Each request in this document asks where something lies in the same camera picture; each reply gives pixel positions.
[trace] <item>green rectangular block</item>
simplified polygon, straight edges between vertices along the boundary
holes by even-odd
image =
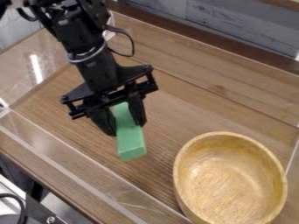
[[[129,110],[127,102],[115,106],[114,115],[117,117],[117,147],[122,160],[129,161],[146,154],[145,132],[137,126]]]

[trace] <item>black cable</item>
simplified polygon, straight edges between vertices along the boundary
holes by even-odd
[[[20,208],[22,208],[20,218],[19,218],[18,224],[24,224],[26,210],[24,210],[23,201],[20,200],[20,198],[18,196],[15,196],[11,193],[0,193],[0,199],[3,199],[3,198],[11,198],[11,199],[15,199],[18,201],[18,203],[20,205]]]
[[[118,51],[117,51],[115,49],[113,49],[111,47],[109,48],[109,50],[110,50],[113,53],[119,54],[121,56],[125,56],[125,57],[134,57],[135,54],[137,54],[137,44],[135,44],[135,41],[134,41],[134,39],[133,39],[130,33],[129,33],[126,30],[122,30],[122,29],[119,29],[119,28],[117,28],[117,27],[114,27],[114,26],[111,26],[111,25],[107,25],[107,30],[111,31],[111,32],[114,32],[114,33],[125,34],[125,35],[129,37],[129,39],[130,39],[130,41],[131,41],[131,45],[133,45],[133,52],[131,52],[131,54],[126,54],[126,53],[118,52]]]
[[[28,20],[28,21],[31,21],[31,22],[38,21],[38,17],[31,17],[31,16],[24,12],[24,9],[18,8],[16,11],[18,11],[19,15],[20,15],[26,20]]]

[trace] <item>wooden table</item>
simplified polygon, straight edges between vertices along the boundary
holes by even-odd
[[[299,155],[294,151],[299,79],[295,73],[121,14],[117,21],[133,32],[138,50],[133,59],[117,57],[119,63],[137,65],[146,61],[157,66],[154,75],[161,91],[145,101],[149,154],[122,162],[115,139],[88,119],[74,122],[68,118],[59,99],[82,83],[82,78],[75,67],[67,65],[62,47],[46,31],[0,56],[6,73],[2,81],[7,86],[14,85],[16,74],[24,73],[31,76],[26,86],[35,85],[34,54],[44,77],[51,76],[22,99],[18,100],[23,94],[19,91],[12,98],[7,96],[14,104],[0,120],[2,153],[95,222],[189,223],[174,197],[177,153],[199,134],[233,131],[265,144],[289,170],[290,197],[275,223],[298,223]],[[122,38],[114,39],[111,45],[127,48]],[[20,59],[22,51],[27,53]],[[282,103],[286,105],[290,95],[294,104],[286,108]]]

